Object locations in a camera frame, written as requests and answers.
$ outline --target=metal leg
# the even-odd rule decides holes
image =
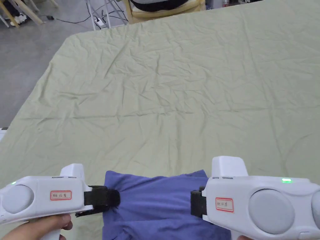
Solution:
[[[0,19],[3,21],[3,23],[4,23],[7,27],[9,27],[9,25],[8,25],[7,22],[6,22],[6,20],[1,16],[1,14],[0,14]]]
[[[111,22],[110,22],[110,16],[109,16],[109,10],[108,10],[108,3],[107,3],[107,0],[104,0],[104,3],[105,3],[105,6],[106,6],[106,9],[107,9],[107,20],[108,20],[108,25],[109,25],[109,28],[111,28]]]
[[[122,22],[126,25],[125,20],[124,20],[123,17],[120,15],[120,13],[118,12],[118,10],[115,8],[115,6],[113,5],[112,1],[108,0],[108,2],[109,2],[110,5],[113,7],[113,9],[114,9],[115,12],[118,14],[118,16],[121,18]]]
[[[103,20],[102,16],[99,15],[99,13],[91,6],[92,11],[94,12],[94,14],[101,19],[101,21],[103,22],[103,25],[107,28],[108,26],[106,25],[106,21]]]
[[[3,10],[3,12],[10,18],[11,22],[16,26],[16,28],[19,27],[19,24],[14,20],[14,17],[11,15],[11,13],[8,11],[8,9],[3,5],[2,1],[0,1],[0,8]]]
[[[86,3],[88,5],[88,8],[91,9],[91,4],[90,4],[89,0],[86,0]],[[92,12],[89,11],[89,13],[90,13],[91,21],[92,21],[93,30],[95,31],[96,30],[96,24],[94,22]]]
[[[36,12],[39,12],[40,10],[37,8],[37,6],[35,5],[35,3],[33,2],[33,0],[29,0],[33,9],[36,11]]]

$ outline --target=wooden chair leg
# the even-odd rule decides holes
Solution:
[[[7,27],[9,27],[9,25],[8,25],[7,22],[6,22],[6,20],[1,16],[1,14],[0,14],[0,19],[2,20],[2,22],[3,22]]]
[[[3,5],[2,1],[0,0],[0,7],[4,11],[4,13],[8,16],[8,18],[13,22],[13,24],[16,26],[16,28],[19,27],[19,24],[14,20],[14,17],[10,14],[8,9]]]
[[[27,15],[29,18],[31,18],[36,24],[40,25],[43,24],[43,21],[30,9],[25,5],[21,0],[14,0],[19,8]]]

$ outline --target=power strip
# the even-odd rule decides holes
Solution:
[[[99,27],[103,27],[104,23],[100,18],[94,19],[94,21],[95,21],[96,25],[98,25]]]

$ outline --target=shoe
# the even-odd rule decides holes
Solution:
[[[27,19],[27,16],[22,13],[19,16],[14,17],[14,20],[17,22],[17,24],[24,23],[26,19]]]

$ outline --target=wrinkled fabric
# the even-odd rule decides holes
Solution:
[[[265,0],[67,38],[0,142],[1,187],[72,163],[89,185],[108,170],[210,174],[221,155],[320,184],[319,13]],[[76,218],[63,234],[101,240],[102,226]]]
[[[190,214],[190,192],[207,181],[203,170],[155,178],[106,172],[105,186],[121,203],[103,213],[102,240],[229,240],[229,230]]]

